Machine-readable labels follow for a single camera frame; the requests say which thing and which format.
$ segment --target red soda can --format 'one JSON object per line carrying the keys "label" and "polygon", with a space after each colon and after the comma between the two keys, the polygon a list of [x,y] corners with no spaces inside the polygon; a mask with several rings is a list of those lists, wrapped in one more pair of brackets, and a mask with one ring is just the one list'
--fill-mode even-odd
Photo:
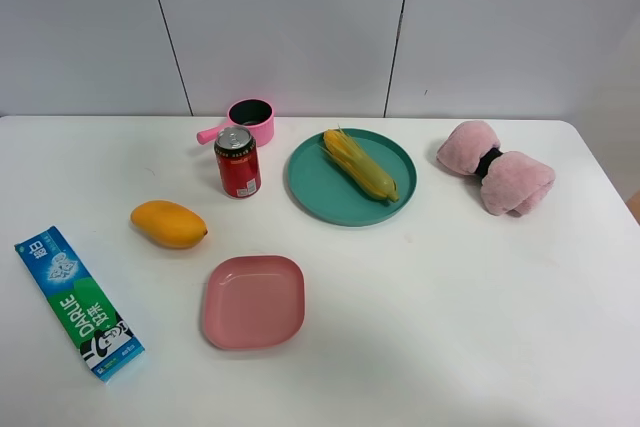
{"label": "red soda can", "polygon": [[249,197],[260,188],[260,167],[256,139],[245,127],[234,125],[222,129],[216,137],[214,151],[227,194],[237,199]]}

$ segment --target pink pan handle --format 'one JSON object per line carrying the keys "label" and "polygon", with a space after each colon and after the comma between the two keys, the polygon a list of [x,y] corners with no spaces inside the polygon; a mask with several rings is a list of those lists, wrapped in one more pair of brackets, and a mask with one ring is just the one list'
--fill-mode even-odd
{"label": "pink pan handle", "polygon": [[219,125],[218,127],[198,132],[198,135],[196,135],[196,139],[198,139],[198,143],[200,145],[204,145],[208,142],[211,142],[212,140],[215,140],[215,138],[218,136],[218,132],[220,132],[225,127],[229,127],[230,125],[233,125],[233,122],[231,122],[230,120],[226,120],[222,125]]}

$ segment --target can lid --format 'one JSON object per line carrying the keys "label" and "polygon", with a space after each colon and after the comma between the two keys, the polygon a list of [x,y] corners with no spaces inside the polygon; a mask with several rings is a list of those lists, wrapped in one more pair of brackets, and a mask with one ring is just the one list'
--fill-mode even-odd
{"label": "can lid", "polygon": [[246,147],[251,142],[251,132],[239,125],[226,127],[218,133],[216,144],[227,150],[237,150]]}

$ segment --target red can label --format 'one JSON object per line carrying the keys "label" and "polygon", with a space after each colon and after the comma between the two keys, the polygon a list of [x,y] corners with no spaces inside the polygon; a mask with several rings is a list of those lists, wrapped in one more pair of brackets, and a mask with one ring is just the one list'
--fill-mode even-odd
{"label": "red can label", "polygon": [[255,194],[260,188],[260,167],[255,139],[239,152],[228,152],[216,146],[222,187],[238,199]]}

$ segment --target white table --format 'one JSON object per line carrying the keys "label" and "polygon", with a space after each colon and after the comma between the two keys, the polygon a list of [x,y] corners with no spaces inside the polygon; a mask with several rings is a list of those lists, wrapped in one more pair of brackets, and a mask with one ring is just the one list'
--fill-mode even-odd
{"label": "white table", "polygon": [[[435,150],[459,121],[278,118],[263,185],[220,191],[195,133],[207,118],[0,120],[0,425],[640,425],[640,229],[578,133],[492,121],[505,150],[556,169],[528,216],[493,217]],[[418,188],[387,222],[349,229],[287,196],[303,140],[360,127],[412,156]],[[129,213],[169,199],[211,232],[158,248]],[[86,369],[18,255],[58,226],[147,349],[105,386]],[[280,254],[304,272],[294,339],[231,353],[202,336],[204,283],[223,260]]]}

